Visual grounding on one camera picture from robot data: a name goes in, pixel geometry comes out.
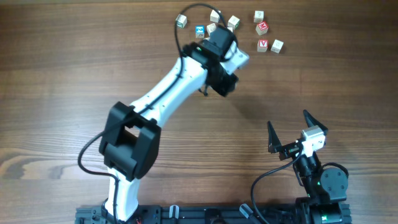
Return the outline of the green sided block upper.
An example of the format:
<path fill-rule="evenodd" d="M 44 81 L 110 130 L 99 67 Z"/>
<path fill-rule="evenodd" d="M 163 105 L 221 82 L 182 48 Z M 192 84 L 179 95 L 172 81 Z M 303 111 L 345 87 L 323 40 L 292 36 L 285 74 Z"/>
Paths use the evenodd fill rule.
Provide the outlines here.
<path fill-rule="evenodd" d="M 240 24 L 240 19 L 236 16 L 231 16 L 228 20 L 228 27 L 231 27 L 233 30 L 237 29 Z"/>

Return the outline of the red M letter block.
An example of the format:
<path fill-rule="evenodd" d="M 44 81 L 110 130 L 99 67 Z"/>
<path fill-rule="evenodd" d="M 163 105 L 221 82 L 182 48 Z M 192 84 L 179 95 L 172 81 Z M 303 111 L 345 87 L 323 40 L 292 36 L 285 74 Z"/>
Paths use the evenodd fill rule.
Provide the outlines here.
<path fill-rule="evenodd" d="M 266 21 L 260 22 L 256 26 L 256 32 L 258 35 L 264 35 L 267 33 L 269 26 Z"/>

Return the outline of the red V letter block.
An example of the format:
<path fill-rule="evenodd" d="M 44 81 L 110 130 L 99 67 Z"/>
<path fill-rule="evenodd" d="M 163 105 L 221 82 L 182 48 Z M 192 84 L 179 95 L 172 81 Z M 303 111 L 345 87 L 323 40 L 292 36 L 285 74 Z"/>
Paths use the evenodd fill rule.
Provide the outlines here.
<path fill-rule="evenodd" d="M 268 40 L 260 39 L 257 43 L 257 51 L 258 52 L 266 52 L 269 46 Z"/>

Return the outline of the blue H letter block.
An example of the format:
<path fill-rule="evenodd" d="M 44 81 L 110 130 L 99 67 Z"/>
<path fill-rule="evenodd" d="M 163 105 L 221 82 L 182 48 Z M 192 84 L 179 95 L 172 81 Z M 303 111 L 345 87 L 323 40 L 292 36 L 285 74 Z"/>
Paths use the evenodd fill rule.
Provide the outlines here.
<path fill-rule="evenodd" d="M 197 39 L 205 38 L 205 26 L 195 26 L 195 37 Z"/>

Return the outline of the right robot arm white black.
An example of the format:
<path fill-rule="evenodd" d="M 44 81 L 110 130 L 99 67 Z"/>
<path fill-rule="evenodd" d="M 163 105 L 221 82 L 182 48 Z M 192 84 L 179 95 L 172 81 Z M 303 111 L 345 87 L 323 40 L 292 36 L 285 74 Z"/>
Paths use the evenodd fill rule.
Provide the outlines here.
<path fill-rule="evenodd" d="M 344 201 L 347 199 L 348 170 L 335 162 L 322 164 L 317 151 L 326 144 L 328 128 L 315 119 L 307 110 L 303 111 L 307 128 L 300 138 L 283 145 L 273 125 L 268 122 L 268 151 L 278 153 L 280 160 L 292 159 L 292 167 L 306 197 L 295 201 L 297 223 L 351 223 L 351 211 Z"/>

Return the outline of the plain block far right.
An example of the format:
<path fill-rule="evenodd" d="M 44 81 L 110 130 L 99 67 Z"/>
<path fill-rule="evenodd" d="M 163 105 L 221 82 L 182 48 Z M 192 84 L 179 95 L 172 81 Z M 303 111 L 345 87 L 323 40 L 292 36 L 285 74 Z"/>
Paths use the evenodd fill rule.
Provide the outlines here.
<path fill-rule="evenodd" d="M 283 44 L 284 43 L 282 41 L 276 39 L 272 44 L 271 51 L 279 54 L 280 51 L 282 50 Z"/>

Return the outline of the green letter block far left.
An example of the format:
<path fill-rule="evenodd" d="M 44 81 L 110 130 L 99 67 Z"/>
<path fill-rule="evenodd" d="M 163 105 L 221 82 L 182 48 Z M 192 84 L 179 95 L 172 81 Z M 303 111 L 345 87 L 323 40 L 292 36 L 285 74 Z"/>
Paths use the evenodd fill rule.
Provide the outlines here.
<path fill-rule="evenodd" d="M 176 26 L 183 29 L 187 24 L 187 17 L 183 14 L 179 14 L 175 19 Z"/>

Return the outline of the plain top block upper middle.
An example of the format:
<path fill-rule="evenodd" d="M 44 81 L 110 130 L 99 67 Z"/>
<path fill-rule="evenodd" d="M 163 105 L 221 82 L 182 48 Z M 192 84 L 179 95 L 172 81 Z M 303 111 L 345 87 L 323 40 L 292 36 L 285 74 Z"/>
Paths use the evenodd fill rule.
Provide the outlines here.
<path fill-rule="evenodd" d="M 221 11 L 212 10 L 210 14 L 210 21 L 218 23 L 220 21 L 220 13 Z"/>

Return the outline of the blue sided picture block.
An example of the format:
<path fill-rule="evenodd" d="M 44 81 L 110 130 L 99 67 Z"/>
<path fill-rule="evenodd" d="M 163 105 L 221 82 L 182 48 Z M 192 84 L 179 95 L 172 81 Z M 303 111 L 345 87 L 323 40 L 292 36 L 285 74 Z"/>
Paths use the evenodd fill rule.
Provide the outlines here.
<path fill-rule="evenodd" d="M 217 25 L 215 23 L 211 23 L 206 26 L 206 31 L 208 33 L 208 36 L 210 37 L 211 34 L 217 29 Z"/>

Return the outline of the plain block upper right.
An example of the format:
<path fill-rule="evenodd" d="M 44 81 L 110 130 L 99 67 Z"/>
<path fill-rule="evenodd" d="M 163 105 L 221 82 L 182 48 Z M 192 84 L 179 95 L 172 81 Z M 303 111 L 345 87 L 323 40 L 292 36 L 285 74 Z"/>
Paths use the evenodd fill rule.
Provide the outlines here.
<path fill-rule="evenodd" d="M 264 11 L 254 11 L 254 23 L 261 23 L 264 20 Z"/>

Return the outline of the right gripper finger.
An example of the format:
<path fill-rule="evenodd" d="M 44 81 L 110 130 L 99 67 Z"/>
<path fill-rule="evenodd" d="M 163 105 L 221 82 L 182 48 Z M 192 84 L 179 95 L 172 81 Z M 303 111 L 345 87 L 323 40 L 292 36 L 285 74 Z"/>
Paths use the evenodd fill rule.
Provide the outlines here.
<path fill-rule="evenodd" d="M 313 126 L 318 126 L 324 134 L 328 134 L 328 128 L 317 119 L 315 119 L 307 110 L 303 110 L 303 115 L 305 122 L 309 128 Z"/>
<path fill-rule="evenodd" d="M 281 150 L 282 144 L 276 134 L 275 129 L 270 121 L 267 122 L 267 130 L 269 135 L 268 140 L 268 152 L 269 153 L 277 153 Z"/>

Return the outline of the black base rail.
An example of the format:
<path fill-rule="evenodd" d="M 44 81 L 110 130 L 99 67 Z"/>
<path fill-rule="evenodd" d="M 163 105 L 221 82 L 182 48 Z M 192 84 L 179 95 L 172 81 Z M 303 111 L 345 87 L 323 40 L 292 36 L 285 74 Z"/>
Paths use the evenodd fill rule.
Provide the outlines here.
<path fill-rule="evenodd" d="M 261 207 L 261 215 L 268 223 L 352 223 L 348 204 L 312 205 L 304 203 L 279 204 Z M 103 206 L 78 208 L 76 224 L 112 223 L 113 217 Z M 140 205 L 126 223 L 142 224 L 211 224 L 211 223 L 262 223 L 255 209 L 247 204 L 240 207 L 161 207 Z"/>

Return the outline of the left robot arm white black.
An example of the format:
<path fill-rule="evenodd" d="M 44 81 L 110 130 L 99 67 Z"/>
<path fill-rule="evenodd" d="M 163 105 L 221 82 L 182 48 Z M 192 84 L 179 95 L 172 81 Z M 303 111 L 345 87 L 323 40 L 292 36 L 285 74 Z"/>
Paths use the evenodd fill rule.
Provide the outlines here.
<path fill-rule="evenodd" d="M 111 108 L 99 145 L 111 177 L 103 205 L 108 221 L 126 223 L 138 209 L 140 181 L 157 159 L 162 128 L 175 110 L 197 90 L 212 88 L 221 96 L 234 91 L 234 71 L 248 60 L 236 36 L 218 26 L 209 39 L 182 48 L 174 67 L 150 92 Z"/>

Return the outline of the plain block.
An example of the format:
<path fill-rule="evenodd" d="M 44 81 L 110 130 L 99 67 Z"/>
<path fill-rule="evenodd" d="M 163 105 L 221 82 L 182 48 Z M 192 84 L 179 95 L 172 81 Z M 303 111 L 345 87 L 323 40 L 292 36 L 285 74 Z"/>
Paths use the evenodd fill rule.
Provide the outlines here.
<path fill-rule="evenodd" d="M 220 21 L 220 13 L 221 11 L 212 10 L 210 14 L 210 21 L 218 23 Z"/>
<path fill-rule="evenodd" d="M 264 11 L 254 11 L 254 23 L 261 23 L 264 20 Z"/>
<path fill-rule="evenodd" d="M 283 44 L 284 43 L 282 41 L 276 39 L 272 44 L 271 51 L 279 54 L 280 51 L 282 50 Z"/>

